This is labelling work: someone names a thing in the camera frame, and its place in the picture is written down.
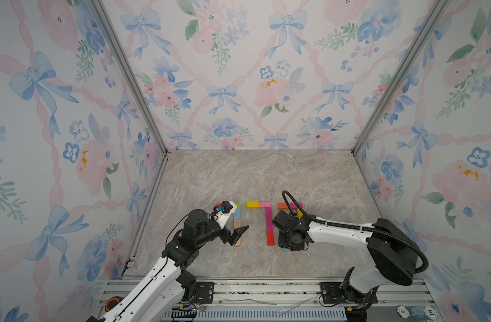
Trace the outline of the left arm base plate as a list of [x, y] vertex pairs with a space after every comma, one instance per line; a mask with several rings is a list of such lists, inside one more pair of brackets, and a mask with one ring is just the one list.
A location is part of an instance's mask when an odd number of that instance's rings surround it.
[[211, 304], [214, 297], [214, 282], [192, 282], [184, 287], [182, 303]]

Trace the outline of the light blue block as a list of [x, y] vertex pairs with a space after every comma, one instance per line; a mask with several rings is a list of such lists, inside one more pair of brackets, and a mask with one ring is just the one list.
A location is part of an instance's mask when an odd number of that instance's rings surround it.
[[241, 221], [241, 209], [240, 208], [236, 209], [235, 214], [234, 214], [234, 220], [235, 221]]

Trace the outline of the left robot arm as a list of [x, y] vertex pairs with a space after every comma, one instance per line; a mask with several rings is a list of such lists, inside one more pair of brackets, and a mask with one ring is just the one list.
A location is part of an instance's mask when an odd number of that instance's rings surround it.
[[197, 278], [187, 268], [199, 255], [199, 250], [209, 242], [220, 239], [234, 246], [248, 230], [248, 226], [231, 231], [229, 218], [238, 210], [232, 201], [214, 207], [212, 213], [203, 209], [192, 210], [162, 251], [153, 268], [124, 298], [113, 298], [112, 309], [101, 318], [89, 321], [159, 321], [172, 307], [194, 297]]

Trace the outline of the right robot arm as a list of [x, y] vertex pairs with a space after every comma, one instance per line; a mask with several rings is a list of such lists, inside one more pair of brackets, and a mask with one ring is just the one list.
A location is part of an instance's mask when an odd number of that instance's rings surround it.
[[339, 285], [339, 303], [368, 305], [383, 284], [410, 286], [416, 274], [429, 268], [421, 248], [387, 219], [351, 224], [279, 211], [272, 225], [279, 229], [278, 245], [290, 251], [303, 251], [312, 243], [328, 243], [369, 255], [366, 263], [347, 271]]

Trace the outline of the red block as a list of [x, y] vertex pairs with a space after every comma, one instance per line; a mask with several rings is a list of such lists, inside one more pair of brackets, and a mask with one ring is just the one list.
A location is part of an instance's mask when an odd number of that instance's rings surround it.
[[274, 233], [272, 231], [267, 231], [266, 232], [266, 237], [267, 237], [267, 244], [269, 246], [275, 246], [275, 240], [274, 240]]

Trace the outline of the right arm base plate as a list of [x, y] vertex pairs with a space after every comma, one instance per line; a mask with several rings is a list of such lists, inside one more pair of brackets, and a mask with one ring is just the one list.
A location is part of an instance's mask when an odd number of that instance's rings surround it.
[[346, 303], [353, 305], [367, 305], [369, 302], [373, 304], [378, 302], [373, 291], [361, 293], [352, 287], [342, 287], [341, 282], [320, 282], [320, 301], [323, 304]]

